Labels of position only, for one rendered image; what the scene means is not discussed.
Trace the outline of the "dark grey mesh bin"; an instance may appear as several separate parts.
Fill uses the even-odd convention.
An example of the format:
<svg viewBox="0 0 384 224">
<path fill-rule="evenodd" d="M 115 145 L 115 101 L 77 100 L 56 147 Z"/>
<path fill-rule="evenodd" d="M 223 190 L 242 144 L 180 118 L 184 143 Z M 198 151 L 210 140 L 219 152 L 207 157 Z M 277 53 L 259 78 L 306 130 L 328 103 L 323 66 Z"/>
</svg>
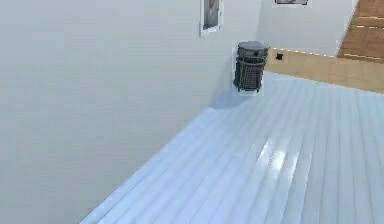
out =
<svg viewBox="0 0 384 224">
<path fill-rule="evenodd" d="M 238 91 L 256 91 L 262 87 L 262 76 L 269 47 L 258 41 L 238 44 L 235 78 L 233 84 Z"/>
</svg>

